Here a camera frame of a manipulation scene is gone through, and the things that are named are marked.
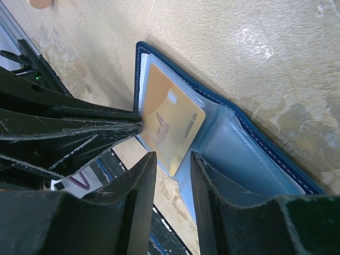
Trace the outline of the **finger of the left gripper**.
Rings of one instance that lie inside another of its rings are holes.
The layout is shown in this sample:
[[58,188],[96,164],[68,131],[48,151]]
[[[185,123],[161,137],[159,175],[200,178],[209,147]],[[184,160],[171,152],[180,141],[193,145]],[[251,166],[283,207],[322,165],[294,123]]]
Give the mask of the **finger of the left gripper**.
[[140,121],[136,113],[104,120],[50,118],[1,109],[1,170],[69,177],[114,145],[140,134]]
[[86,118],[107,121],[140,121],[134,112],[79,100],[44,88],[1,68],[1,108],[51,118]]

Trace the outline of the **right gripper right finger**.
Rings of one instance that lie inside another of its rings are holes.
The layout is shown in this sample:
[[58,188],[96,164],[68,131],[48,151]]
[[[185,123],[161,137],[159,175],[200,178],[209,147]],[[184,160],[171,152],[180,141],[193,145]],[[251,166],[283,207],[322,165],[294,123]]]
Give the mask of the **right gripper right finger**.
[[339,254],[339,197],[264,198],[191,152],[201,254]]

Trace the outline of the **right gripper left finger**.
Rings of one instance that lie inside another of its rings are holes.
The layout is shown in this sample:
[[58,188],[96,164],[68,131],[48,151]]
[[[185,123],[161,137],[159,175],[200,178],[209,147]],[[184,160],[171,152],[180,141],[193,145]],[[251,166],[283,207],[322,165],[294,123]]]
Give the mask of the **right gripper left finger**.
[[157,156],[145,154],[82,199],[67,192],[1,193],[1,254],[146,254]]

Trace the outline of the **gold credit card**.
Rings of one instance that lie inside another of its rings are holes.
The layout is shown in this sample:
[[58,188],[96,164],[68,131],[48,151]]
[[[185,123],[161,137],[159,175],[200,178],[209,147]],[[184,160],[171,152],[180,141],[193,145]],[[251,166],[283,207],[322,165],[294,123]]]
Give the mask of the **gold credit card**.
[[202,126],[204,103],[172,70],[157,60],[147,62],[141,98],[141,139],[174,176]]

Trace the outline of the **blue card holder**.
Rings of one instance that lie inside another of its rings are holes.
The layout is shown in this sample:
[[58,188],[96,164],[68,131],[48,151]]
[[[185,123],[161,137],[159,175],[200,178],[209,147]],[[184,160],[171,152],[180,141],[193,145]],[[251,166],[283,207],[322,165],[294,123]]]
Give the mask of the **blue card holder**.
[[161,167],[178,183],[186,203],[191,203],[190,154],[193,151],[223,176],[264,198],[322,194],[322,189],[277,149],[239,107],[206,88],[143,41],[136,45],[133,106],[140,116],[149,60],[160,61],[172,70],[204,103],[206,118],[176,174],[170,176]]

